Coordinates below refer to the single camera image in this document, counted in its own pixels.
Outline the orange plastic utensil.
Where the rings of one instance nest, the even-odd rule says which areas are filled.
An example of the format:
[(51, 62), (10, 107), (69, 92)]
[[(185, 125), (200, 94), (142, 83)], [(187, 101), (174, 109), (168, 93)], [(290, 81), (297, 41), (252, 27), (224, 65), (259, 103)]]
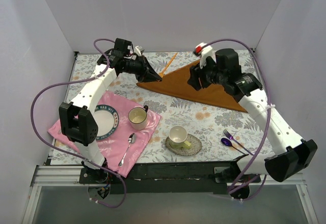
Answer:
[(175, 53), (172, 58), (169, 60), (169, 62), (166, 64), (164, 69), (159, 73), (160, 77), (164, 77), (166, 70), (168, 67), (171, 65), (171, 63), (174, 61), (175, 57), (177, 56), (178, 53)]

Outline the purple fork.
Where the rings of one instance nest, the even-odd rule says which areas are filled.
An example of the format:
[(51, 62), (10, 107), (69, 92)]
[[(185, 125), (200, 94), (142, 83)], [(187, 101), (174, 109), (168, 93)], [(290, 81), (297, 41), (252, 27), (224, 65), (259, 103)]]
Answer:
[(236, 144), (238, 144), (241, 148), (243, 148), (247, 153), (249, 153), (250, 155), (253, 155), (253, 153), (251, 151), (249, 151), (247, 148), (245, 148), (241, 143), (239, 143), (233, 136), (232, 134), (227, 130), (224, 129), (223, 130), (224, 135), (230, 140), (235, 142)]

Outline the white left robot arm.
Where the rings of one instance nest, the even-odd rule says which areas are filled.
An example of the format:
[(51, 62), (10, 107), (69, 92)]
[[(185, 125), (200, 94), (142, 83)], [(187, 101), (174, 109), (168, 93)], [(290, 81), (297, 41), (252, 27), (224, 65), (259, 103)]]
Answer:
[(109, 176), (104, 168), (106, 159), (96, 141), (98, 125), (93, 117), (100, 98), (121, 73), (133, 74), (139, 82), (162, 81), (141, 48), (135, 48), (131, 41), (120, 38), (113, 44), (112, 49), (102, 53), (94, 74), (85, 81), (80, 93), (59, 107), (61, 132), (77, 146), (86, 173), (97, 183), (105, 182)]

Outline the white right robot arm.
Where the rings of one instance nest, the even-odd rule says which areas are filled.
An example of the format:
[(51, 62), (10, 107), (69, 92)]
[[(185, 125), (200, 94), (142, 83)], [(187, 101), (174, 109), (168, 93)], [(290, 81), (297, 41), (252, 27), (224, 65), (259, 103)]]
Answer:
[(283, 182), (310, 164), (317, 151), (316, 142), (304, 140), (275, 106), (268, 103), (260, 81), (253, 74), (242, 72), (234, 49), (215, 51), (208, 44), (201, 43), (196, 46), (194, 54), (200, 61), (190, 67), (187, 83), (197, 91), (212, 84), (221, 85), (263, 130), (274, 152), (266, 158), (255, 154), (238, 159), (230, 170), (234, 181), (242, 182), (249, 174), (267, 174), (275, 181)]

